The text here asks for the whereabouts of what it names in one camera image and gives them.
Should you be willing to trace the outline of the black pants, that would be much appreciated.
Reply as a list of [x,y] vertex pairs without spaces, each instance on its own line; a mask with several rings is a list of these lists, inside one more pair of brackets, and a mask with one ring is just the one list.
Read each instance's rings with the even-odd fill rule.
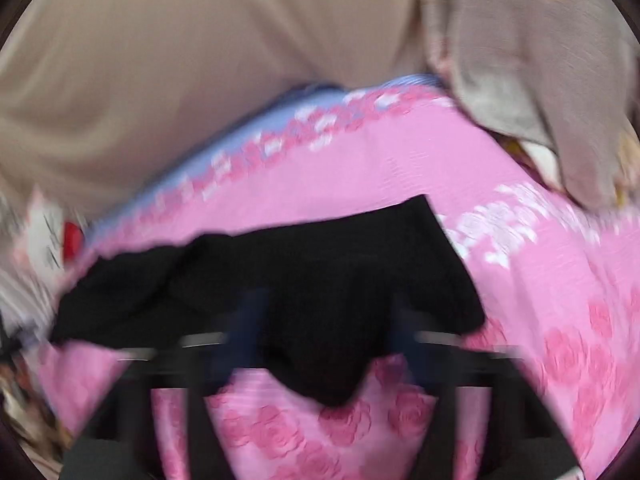
[[397,307],[456,336],[486,320],[465,265],[416,196],[350,217],[100,259],[61,298],[49,339],[168,349],[228,330],[248,302],[258,305],[256,365],[326,406],[350,400],[370,363],[393,352]]

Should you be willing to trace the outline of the white cat face pillow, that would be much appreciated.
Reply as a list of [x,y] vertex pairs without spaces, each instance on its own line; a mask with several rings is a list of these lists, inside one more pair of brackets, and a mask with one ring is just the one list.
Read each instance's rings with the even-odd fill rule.
[[17,267],[49,288],[58,287],[84,246],[87,222],[34,188],[12,248]]

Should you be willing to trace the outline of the pink rose bed sheet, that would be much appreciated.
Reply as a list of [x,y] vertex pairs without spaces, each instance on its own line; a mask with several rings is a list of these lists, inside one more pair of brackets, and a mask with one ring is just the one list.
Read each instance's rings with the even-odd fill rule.
[[[487,323],[466,344],[514,350],[582,463],[611,471],[639,417],[639,214],[587,214],[538,184],[423,84],[333,92],[240,130],[118,220],[85,255],[348,216],[426,195]],[[243,370],[209,409],[243,479],[399,479],[432,401],[375,362],[329,410]]]

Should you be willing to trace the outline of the beige fabric headboard cover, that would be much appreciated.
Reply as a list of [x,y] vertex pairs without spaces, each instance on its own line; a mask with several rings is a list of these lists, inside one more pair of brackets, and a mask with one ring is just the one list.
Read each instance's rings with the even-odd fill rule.
[[420,0],[1,0],[1,193],[95,217],[306,84],[424,69]]

